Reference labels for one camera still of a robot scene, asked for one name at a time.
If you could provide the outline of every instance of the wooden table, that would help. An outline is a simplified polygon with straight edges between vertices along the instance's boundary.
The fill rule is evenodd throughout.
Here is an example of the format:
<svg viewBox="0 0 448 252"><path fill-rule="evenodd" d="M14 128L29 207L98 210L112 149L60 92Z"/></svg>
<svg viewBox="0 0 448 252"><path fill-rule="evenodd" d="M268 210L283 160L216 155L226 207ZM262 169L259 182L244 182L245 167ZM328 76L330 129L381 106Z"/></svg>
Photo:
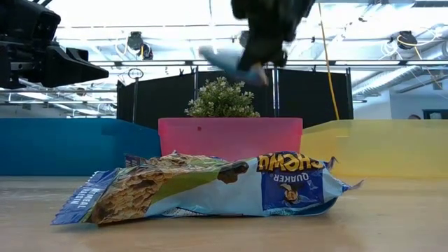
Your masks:
<svg viewBox="0 0 448 252"><path fill-rule="evenodd" d="M84 181L0 178L0 251L448 251L447 181L368 178L363 188L346 193L329 213L316 217L49 226Z"/></svg>

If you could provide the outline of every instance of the quaker logo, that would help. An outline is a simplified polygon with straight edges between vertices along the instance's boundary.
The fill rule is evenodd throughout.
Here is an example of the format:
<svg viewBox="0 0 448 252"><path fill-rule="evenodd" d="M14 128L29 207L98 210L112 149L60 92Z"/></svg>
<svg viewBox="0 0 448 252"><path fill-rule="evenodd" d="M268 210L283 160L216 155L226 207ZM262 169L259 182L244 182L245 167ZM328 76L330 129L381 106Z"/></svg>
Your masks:
<svg viewBox="0 0 448 252"><path fill-rule="evenodd" d="M271 212L282 208L297 211L323 203L322 169L325 163L293 152L258 157L262 175L262 207Z"/></svg>

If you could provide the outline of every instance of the granola bar wrapper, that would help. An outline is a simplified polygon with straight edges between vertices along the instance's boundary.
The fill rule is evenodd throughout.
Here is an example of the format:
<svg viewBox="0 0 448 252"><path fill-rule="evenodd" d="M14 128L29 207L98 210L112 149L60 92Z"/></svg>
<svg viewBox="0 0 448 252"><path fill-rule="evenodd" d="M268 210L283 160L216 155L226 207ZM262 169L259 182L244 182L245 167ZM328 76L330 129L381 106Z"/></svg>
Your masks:
<svg viewBox="0 0 448 252"><path fill-rule="evenodd" d="M293 152L226 162L173 153L149 160L126 156L126 168L98 171L53 220L114 223L193 216L323 214L342 193L357 189L332 176L336 163Z"/></svg>

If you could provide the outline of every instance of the black partition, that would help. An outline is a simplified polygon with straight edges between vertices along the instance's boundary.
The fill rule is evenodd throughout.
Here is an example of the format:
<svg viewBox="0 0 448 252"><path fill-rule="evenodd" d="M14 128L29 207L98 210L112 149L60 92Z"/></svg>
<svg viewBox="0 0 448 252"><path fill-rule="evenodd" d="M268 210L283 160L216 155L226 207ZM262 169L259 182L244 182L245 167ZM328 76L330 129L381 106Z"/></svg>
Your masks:
<svg viewBox="0 0 448 252"><path fill-rule="evenodd" d="M118 119L132 122L134 86L118 88ZM195 93L193 74L140 81L138 87L136 124L156 130L159 118L187 117Z"/></svg>
<svg viewBox="0 0 448 252"><path fill-rule="evenodd" d="M272 95L272 70L266 70L267 77L269 79L269 86L257 87L252 85L245 85L243 92L253 93L253 107L255 111L260 113L261 117L274 117L274 97ZM229 82L239 82L237 79L233 79L225 75L222 71L207 71L199 72L198 87L202 87L206 80L214 81L217 77L226 77Z"/></svg>
<svg viewBox="0 0 448 252"><path fill-rule="evenodd" d="M336 120L327 73L278 71L280 117L302 118L304 128ZM349 74L332 73L331 78L339 119L353 119Z"/></svg>

